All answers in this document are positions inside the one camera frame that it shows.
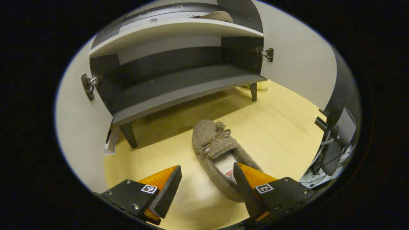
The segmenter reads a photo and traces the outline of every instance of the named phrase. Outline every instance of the cabinet leg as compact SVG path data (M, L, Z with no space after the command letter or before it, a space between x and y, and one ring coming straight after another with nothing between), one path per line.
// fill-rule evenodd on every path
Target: cabinet leg
M252 92L253 101L257 101L257 83L250 85L250 91Z
M132 123L133 122L129 122L125 125L120 126L119 128L121 129L122 133L124 134L126 140L131 145L131 147L136 148L138 145L135 140L135 134L133 133Z

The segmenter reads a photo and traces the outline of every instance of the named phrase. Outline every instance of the brown fuzzy slipper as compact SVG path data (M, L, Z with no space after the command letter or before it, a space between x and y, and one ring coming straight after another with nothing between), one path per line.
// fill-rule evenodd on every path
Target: brown fuzzy slipper
M193 129L193 149L217 189L233 201L244 202L233 177L234 162L262 170L225 127L222 122L199 121Z
M233 23L233 19L231 18L230 14L227 13L226 11L215 11L203 16L194 16L193 18L212 19Z

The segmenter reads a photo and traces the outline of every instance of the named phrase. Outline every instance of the cabinet door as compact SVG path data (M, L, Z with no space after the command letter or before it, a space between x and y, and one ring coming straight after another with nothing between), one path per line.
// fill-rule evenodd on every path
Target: cabinet door
M55 125L61 151L73 172L88 189L101 193L108 189L103 156L112 115L96 89L94 99L88 99L81 81L83 74L92 77L89 52L94 38L64 73L56 99Z
M264 50L274 49L273 62L263 58L260 75L324 110L337 77L337 63L330 44L281 10L256 0L253 3L263 24Z

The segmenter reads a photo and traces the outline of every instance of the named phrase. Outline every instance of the light wood floor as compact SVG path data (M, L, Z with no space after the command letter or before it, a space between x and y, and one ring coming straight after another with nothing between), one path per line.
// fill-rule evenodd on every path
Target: light wood floor
M135 121L137 149L120 134L116 153L105 156L108 186L181 165L182 181L160 227L227 227L249 216L244 203L226 199L199 164L191 143L194 125L202 119L222 121L265 173L299 180L324 134L314 124L317 116L326 121L311 102L272 81L258 91L256 102L248 88L237 87L162 110Z

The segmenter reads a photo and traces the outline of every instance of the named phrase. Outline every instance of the door hinge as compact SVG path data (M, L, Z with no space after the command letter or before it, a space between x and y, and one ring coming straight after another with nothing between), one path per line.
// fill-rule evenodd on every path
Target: door hinge
M88 96L88 99L92 101L94 96L94 86L98 88L98 83L100 82L101 77L93 77L92 79L87 77L87 74L81 76L82 85L84 86L85 93Z
M267 61L273 62L273 48L268 48L268 50L264 51L263 47L256 47L255 49L251 49L251 52L256 53L257 56L265 56L267 57Z

